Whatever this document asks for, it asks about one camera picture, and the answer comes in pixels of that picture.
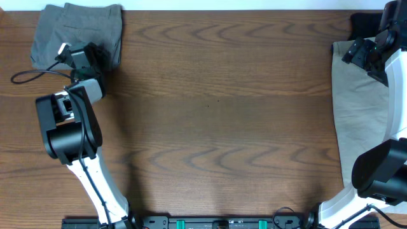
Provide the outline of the grey shorts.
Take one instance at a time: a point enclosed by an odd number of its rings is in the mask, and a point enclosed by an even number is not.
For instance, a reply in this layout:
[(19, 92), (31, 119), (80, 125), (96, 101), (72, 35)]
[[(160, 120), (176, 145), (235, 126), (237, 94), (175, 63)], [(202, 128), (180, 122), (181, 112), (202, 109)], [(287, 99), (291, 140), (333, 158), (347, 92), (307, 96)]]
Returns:
[(63, 7), (48, 4), (40, 13), (31, 46), (32, 66), (46, 69), (54, 64), (62, 43), (93, 42), (109, 52), (105, 69), (115, 69), (121, 63), (122, 28), (119, 4), (96, 8), (71, 3)]

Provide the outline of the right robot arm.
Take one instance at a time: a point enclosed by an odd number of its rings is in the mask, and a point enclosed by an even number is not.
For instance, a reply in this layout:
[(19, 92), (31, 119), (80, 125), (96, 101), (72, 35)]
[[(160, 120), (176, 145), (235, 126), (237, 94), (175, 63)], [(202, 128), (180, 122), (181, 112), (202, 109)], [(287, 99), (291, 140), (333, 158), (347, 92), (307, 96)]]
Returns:
[(377, 212), (406, 212), (406, 2), (374, 21), (356, 13), (352, 39), (332, 45), (333, 115), (344, 187), (305, 228), (378, 228)]

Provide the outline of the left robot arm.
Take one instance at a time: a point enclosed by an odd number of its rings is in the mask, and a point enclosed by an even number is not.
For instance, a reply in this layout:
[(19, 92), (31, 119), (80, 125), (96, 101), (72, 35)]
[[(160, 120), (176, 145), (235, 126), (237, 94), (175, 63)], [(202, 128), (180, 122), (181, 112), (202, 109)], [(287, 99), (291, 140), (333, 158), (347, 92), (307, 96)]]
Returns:
[(92, 107), (106, 95), (108, 55), (92, 42), (62, 44), (55, 60), (71, 67), (71, 84), (36, 99), (46, 152), (80, 180), (98, 214), (97, 221), (65, 220), (63, 228), (142, 228), (104, 162), (102, 132)]

